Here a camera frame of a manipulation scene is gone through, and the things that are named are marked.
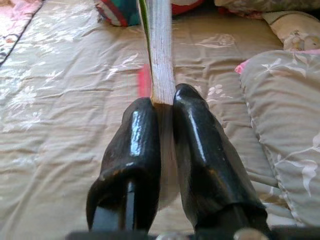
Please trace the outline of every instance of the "blanket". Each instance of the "blanket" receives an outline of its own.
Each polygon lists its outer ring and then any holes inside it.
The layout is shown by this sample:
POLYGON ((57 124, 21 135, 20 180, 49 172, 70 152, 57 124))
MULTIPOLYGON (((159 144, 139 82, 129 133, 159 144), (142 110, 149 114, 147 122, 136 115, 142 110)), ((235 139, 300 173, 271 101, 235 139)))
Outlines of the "blanket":
POLYGON ((0 0, 0 66, 41 5, 42 0, 0 0))

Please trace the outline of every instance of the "dark object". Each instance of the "dark object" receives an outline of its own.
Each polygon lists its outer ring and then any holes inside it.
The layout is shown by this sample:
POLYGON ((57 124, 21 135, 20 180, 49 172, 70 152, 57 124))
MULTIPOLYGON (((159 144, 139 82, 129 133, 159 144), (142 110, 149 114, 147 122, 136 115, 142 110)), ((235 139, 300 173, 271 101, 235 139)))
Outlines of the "dark object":
POLYGON ((86 216, 92 231, 148 232, 157 213, 161 157, 157 114, 149 98, 124 112, 91 186, 86 216))
MULTIPOLYGON (((220 229, 198 230, 194 235, 186 236, 190 240, 236 240, 229 232, 220 229)), ((114 232, 75 232, 66 237, 66 240, 155 240, 157 236, 147 235, 146 232, 114 231, 114 232)), ((263 240, 261 237, 240 237, 239 240, 263 240)), ((285 226, 273 229, 265 236, 266 240, 319 240, 320 228, 299 228, 285 226)))
POLYGON ((307 13, 320 20, 320 9, 316 9, 313 11, 307 11, 307 13))
POLYGON ((267 232, 267 213, 236 149, 206 101, 187 84, 177 86, 173 132, 182 205, 194 229, 267 232))

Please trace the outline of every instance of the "red pillow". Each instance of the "red pillow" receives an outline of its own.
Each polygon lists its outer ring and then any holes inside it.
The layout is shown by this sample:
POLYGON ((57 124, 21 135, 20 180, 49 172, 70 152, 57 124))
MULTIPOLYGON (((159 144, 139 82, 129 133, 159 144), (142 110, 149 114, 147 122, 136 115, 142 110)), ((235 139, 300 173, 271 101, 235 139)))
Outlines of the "red pillow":
POLYGON ((172 14, 178 15, 198 7, 205 0, 171 0, 172 14))

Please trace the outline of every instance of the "pillow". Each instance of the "pillow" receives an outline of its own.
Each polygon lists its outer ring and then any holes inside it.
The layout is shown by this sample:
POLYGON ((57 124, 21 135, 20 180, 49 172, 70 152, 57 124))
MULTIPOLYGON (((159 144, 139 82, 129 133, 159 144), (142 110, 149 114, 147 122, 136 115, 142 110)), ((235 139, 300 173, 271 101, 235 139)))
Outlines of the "pillow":
MULTIPOLYGON (((301 54, 313 54, 313 55, 320 55, 320 49, 315 49, 315 50, 307 50, 307 51, 299 51, 297 53, 301 53, 301 54)), ((243 61, 242 63, 240 63, 238 66, 236 66, 236 68, 234 69, 234 71, 238 74, 242 74, 242 72, 245 70, 248 62, 251 60, 251 58, 249 58, 248 60, 243 61)))
POLYGON ((320 55, 268 51, 240 81, 252 127, 298 224, 320 225, 320 55))
POLYGON ((277 12, 320 8, 318 0, 214 0, 216 6, 242 12, 277 12))
MULTIPOLYGON (((204 0, 171 0, 172 14, 178 15, 196 8, 204 0)), ((132 26, 140 22, 136 0, 94 0, 100 15, 115 26, 132 26)))
POLYGON ((320 21, 301 11, 262 14, 288 51, 320 49, 320 21))

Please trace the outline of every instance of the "beige bedsheet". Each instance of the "beige bedsheet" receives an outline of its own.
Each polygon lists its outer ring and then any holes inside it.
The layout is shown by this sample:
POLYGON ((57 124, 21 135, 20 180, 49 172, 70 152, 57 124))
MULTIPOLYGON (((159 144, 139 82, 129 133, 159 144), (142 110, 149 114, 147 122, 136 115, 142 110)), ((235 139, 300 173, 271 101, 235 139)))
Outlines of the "beige bedsheet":
MULTIPOLYGON (((47 0, 0 68, 0 239, 86 230, 87 191, 144 64, 139 26, 97 22, 91 0, 47 0)), ((262 152, 234 68, 282 45, 260 20, 198 10, 173 22, 177 83, 207 99, 236 147, 270 224, 294 224, 262 152)), ((152 233, 190 232, 178 198, 152 233)))

